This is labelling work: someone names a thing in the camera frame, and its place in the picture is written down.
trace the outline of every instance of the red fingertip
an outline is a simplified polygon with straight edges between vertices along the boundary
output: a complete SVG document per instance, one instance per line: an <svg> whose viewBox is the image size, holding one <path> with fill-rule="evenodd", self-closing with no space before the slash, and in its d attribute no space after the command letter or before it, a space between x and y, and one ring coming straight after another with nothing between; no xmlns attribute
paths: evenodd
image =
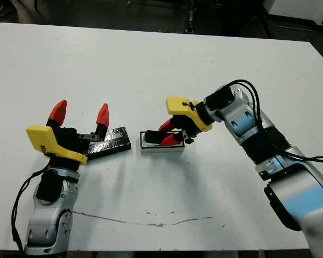
<svg viewBox="0 0 323 258"><path fill-rule="evenodd" d="M105 125L107 128L109 127L109 108L107 103L102 106L98 113L97 124Z"/></svg>
<svg viewBox="0 0 323 258"><path fill-rule="evenodd" d="M175 125L173 125L171 123L171 120L169 119L168 121L166 121L165 123L163 123L160 128L159 128L159 132L169 132L171 130L175 129Z"/></svg>
<svg viewBox="0 0 323 258"><path fill-rule="evenodd" d="M176 141L174 139L174 135L169 135L168 137L165 137L159 145L161 146L171 146L171 145L176 145L180 144L179 141Z"/></svg>
<svg viewBox="0 0 323 258"><path fill-rule="evenodd" d="M53 111L50 113L49 119L56 121L59 125L62 125L66 116L67 101L62 100L55 105Z"/></svg>

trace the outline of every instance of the crack mark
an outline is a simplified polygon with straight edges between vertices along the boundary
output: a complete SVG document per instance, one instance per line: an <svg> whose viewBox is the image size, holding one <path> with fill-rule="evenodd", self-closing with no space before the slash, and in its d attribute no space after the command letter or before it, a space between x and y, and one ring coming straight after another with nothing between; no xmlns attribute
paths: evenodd
<svg viewBox="0 0 323 258"><path fill-rule="evenodd" d="M185 223L185 222L190 222L190 221L195 221L195 220L218 218L218 217L224 215L228 211L229 210L226 210L226 211L220 213L217 216L211 216L211 217L206 216L206 217L201 217L201 218L185 219L185 220L181 220L179 222L172 223L172 224L166 224L166 223L160 223L160 224L144 224L144 223L137 223L137 222L128 222L128 221L118 220L118 219L110 219L110 218L107 218L107 217L101 217L101 216L91 215L91 214L87 214L87 213L84 213L84 212L78 212L78 211L73 211L73 213L79 214L79 215L84 215L86 217L92 217L92 218L96 218L96 219L110 220L110 221L113 221L113 222L126 223L126 224L131 224L131 225L152 226L152 227L164 227L164 226L176 226L176 225L179 225L179 224L182 224L182 223Z"/></svg>
<svg viewBox="0 0 323 258"><path fill-rule="evenodd" d="M181 223L184 223L184 222L189 222L189 221L194 221L194 220L200 220L200 219L213 219L213 217L202 217L202 218L196 218L196 219L185 219L185 220L179 221L177 223L173 223L173 224L171 224L171 226L175 226L175 225L178 225L178 224L181 224Z"/></svg>
<svg viewBox="0 0 323 258"><path fill-rule="evenodd" d="M80 214L80 215L84 215L84 216L87 216L87 217L97 218L97 219L105 219L105 220L110 220L110 221L119 222L119 223L127 223L127 221L123 221L123 220L110 219L110 218L100 217L100 216L91 215L91 214L86 214L86 213L78 212L78 211L73 211L73 213Z"/></svg>

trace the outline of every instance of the silver robot arm segment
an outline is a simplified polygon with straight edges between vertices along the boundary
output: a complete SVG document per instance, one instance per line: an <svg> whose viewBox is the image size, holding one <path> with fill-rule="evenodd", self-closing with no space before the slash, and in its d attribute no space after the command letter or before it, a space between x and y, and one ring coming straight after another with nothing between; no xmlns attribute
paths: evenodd
<svg viewBox="0 0 323 258"><path fill-rule="evenodd" d="M260 177L269 180L264 192L281 222L292 230L302 230L313 255L323 258L322 173L308 161L275 151L273 145L304 156L286 141L263 112L264 132L258 130L252 104L241 85L224 85L203 102L209 116L214 121L223 121L254 161Z"/></svg>
<svg viewBox="0 0 323 258"><path fill-rule="evenodd" d="M79 174L49 167L33 195L34 210L27 229L25 254L66 257Z"/></svg>

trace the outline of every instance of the white tabletop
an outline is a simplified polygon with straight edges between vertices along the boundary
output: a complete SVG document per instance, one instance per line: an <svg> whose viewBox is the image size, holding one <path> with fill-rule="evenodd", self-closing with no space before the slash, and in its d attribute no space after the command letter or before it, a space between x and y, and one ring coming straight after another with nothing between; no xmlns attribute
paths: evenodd
<svg viewBox="0 0 323 258"><path fill-rule="evenodd" d="M323 58L310 43L0 24L0 249L17 249L12 205L47 162L25 129L45 125L62 99L64 125L83 133L108 103L110 128L126 126L132 144L79 169L70 250L307 248L278 220L266 182L224 124L181 154L139 151L139 132L170 117L167 96L201 100L237 78L255 85L291 144L323 155ZM19 203L23 239L38 182Z"/></svg>

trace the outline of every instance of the black cable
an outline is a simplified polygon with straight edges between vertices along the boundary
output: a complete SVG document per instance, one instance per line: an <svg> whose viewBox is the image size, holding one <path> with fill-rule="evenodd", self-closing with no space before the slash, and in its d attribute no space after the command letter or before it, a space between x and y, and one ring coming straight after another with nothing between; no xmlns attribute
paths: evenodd
<svg viewBox="0 0 323 258"><path fill-rule="evenodd" d="M248 86L251 87L252 91L254 92L255 98L256 98L256 109L257 109L257 114L256 114L256 110L255 110L255 105L254 105L254 96L251 92L251 90L249 90L249 88L246 85L243 85L241 82L246 83ZM253 105L253 112L254 112L254 118L255 118L255 122L256 122L256 126L259 132L265 132L263 126L262 126L262 119L261 119L261 107L259 105L259 97L258 97L258 93L257 90L255 89L255 87L253 86L252 83L250 83L247 80L234 80L230 83L228 83L226 86L229 87L233 84L239 84L243 87L245 87L249 93L251 94L251 98L252 98L252 105ZM323 156L315 156L315 157L305 157L305 156L300 156L300 155L296 155L293 153L289 153L285 150L280 149L279 147L277 147L276 145L272 144L274 150L281 155L287 156L291 159L297 158L299 160L302 161L314 161L314 162L319 162L319 163L323 163Z"/></svg>
<svg viewBox="0 0 323 258"><path fill-rule="evenodd" d="M49 167L49 164L50 164L50 160L49 160L48 164L42 170L33 173L27 180L25 180L22 187L20 187L20 189L18 191L17 198L16 198L15 203L13 205L12 214L11 214L12 236L13 236L13 241L16 242L20 253L23 253L24 250L23 250L22 241L20 239L19 233L18 233L17 228L16 228L18 202L19 202L19 199L20 199L21 195L25 191L25 189L29 186L30 180L33 179L36 176L41 175L43 172L45 172L47 170L47 168Z"/></svg>

